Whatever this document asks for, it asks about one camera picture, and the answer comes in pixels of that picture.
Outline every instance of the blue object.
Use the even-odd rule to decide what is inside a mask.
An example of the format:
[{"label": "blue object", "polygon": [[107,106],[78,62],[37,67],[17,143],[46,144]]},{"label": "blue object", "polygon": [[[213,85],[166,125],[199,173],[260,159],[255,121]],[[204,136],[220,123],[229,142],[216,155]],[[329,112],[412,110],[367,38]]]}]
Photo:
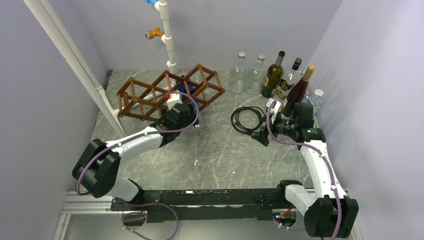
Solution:
[{"label": "blue object", "polygon": [[[190,90],[190,95],[195,93],[195,89],[194,89],[194,87],[192,85],[188,85],[188,89]],[[181,93],[188,94],[187,91],[186,91],[186,87],[184,86],[184,84],[181,85],[181,86],[179,86],[178,91],[180,91]]]}]

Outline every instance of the small glass bottle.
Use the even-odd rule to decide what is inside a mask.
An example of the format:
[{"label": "small glass bottle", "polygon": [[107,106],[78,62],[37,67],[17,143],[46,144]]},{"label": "small glass bottle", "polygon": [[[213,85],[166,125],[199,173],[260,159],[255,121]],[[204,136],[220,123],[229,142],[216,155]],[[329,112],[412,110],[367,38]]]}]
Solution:
[{"label": "small glass bottle", "polygon": [[314,116],[318,109],[325,103],[323,95],[324,92],[321,89],[315,89],[312,94],[309,94],[302,99],[302,103],[312,104]]},{"label": "small glass bottle", "polygon": [[262,71],[265,55],[259,54],[257,56],[256,64],[253,69],[249,70],[246,76],[246,91],[250,94],[258,94],[261,92],[261,85],[264,79],[265,71]]},{"label": "small glass bottle", "polygon": [[243,69],[243,64],[245,62],[246,53],[239,52],[238,60],[235,67],[231,70],[229,74],[229,80],[231,81],[229,84],[229,89],[233,93],[241,93],[245,89],[245,70]]}]

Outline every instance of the black cable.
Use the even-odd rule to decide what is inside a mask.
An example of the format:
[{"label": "black cable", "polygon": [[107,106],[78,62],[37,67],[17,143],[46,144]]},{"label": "black cable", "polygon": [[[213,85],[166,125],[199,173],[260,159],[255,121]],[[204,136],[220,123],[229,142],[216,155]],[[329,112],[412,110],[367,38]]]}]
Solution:
[{"label": "black cable", "polygon": [[[252,111],[259,118],[259,123],[254,128],[245,127],[240,123],[239,115],[243,111]],[[255,132],[256,130],[258,130],[262,126],[262,123],[264,123],[263,116],[265,116],[265,112],[260,107],[257,107],[257,106],[242,106],[242,107],[239,107],[236,110],[234,110],[234,112],[232,112],[232,114],[231,114],[231,124],[232,124],[232,127],[237,132],[239,132],[241,134],[252,135],[252,133]]]}]

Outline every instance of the green wine bottle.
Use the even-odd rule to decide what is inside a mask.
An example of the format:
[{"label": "green wine bottle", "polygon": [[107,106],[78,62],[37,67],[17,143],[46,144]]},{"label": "green wine bottle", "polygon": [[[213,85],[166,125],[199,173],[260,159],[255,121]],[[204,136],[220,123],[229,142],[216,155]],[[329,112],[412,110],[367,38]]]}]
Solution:
[{"label": "green wine bottle", "polygon": [[276,93],[277,86],[280,83],[281,76],[283,75],[283,67],[281,63],[286,55],[284,51],[279,51],[275,64],[268,67],[265,77],[263,78],[263,85],[260,93],[265,98],[272,98]]}]

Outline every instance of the white wall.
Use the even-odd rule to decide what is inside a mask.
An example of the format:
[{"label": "white wall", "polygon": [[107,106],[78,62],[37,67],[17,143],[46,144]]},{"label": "white wall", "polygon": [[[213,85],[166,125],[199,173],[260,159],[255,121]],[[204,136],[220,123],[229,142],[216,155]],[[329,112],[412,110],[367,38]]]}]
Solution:
[{"label": "white wall", "polygon": [[[114,70],[165,69],[168,54],[145,31],[162,28],[159,13],[144,0],[71,0],[89,29],[107,67]],[[170,0],[176,63],[229,69],[244,51],[265,66],[286,51],[285,66],[300,57],[308,63],[341,0]]]},{"label": "white wall", "polygon": [[[52,4],[104,81],[106,66],[71,3]],[[0,239],[48,240],[98,109],[24,1],[0,5]]]},{"label": "white wall", "polygon": [[423,239],[424,2],[343,0],[309,90],[337,176],[368,240]]}]

